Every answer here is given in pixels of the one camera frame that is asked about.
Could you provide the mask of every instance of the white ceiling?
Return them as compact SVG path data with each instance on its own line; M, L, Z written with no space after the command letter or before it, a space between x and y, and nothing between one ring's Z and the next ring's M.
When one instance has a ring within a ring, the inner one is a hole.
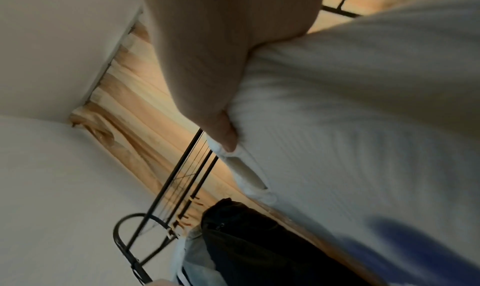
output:
M66 121L140 0L0 0L0 115Z

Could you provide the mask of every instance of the finger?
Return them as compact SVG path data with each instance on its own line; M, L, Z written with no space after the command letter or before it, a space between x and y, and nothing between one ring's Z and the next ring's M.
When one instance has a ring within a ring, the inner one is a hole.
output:
M225 111L213 118L206 119L198 124L212 139L222 145L227 152L233 152L237 147L237 131L230 122Z

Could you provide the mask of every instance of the black garment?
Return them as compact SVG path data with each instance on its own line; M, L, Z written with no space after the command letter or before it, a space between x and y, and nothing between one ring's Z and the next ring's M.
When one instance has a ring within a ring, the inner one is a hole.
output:
M369 285L305 239L230 198L203 214L201 229L228 286Z

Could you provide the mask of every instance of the wall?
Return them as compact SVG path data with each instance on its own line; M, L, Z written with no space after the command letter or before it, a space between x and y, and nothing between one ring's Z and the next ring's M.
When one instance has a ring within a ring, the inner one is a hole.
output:
M139 285L112 230L153 196L83 130L5 117L0 129L0 285ZM163 236L152 230L134 252L146 256ZM168 277L170 255L148 272Z
M0 0L0 115L64 121L140 0Z

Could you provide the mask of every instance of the black metal rack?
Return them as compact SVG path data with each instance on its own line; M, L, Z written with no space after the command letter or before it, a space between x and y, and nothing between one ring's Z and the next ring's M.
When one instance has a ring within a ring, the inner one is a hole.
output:
M344 2L345 0L342 0L337 8L323 6L323 10L350 18L360 16L352 12L343 11L342 5ZM148 211L146 213L133 213L123 217L116 223L113 229L115 244L130 263L133 274L142 285L152 282L152 278L144 270L144 265L178 238L178 235L175 233L176 227L197 198L197 194L218 160L217 156L212 158L213 152L208 148L203 136L204 132L199 129ZM194 149L199 145L201 145L199 151L194 152ZM142 218L142 220L133 236L125 244L119 235L120 226L132 218ZM152 221L157 226L162 226L167 231L167 235L157 249L143 260L139 260L133 255L131 248L149 221Z

